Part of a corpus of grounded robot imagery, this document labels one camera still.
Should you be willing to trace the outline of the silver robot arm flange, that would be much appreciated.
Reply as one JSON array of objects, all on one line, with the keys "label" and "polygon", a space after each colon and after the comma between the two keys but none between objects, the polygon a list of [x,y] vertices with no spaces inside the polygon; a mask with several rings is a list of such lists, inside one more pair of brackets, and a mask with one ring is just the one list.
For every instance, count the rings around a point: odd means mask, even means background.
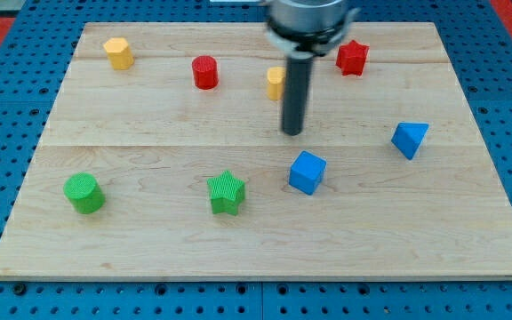
[{"label": "silver robot arm flange", "polygon": [[266,37],[288,58],[325,56],[346,38],[360,9],[349,0],[267,0]]}]

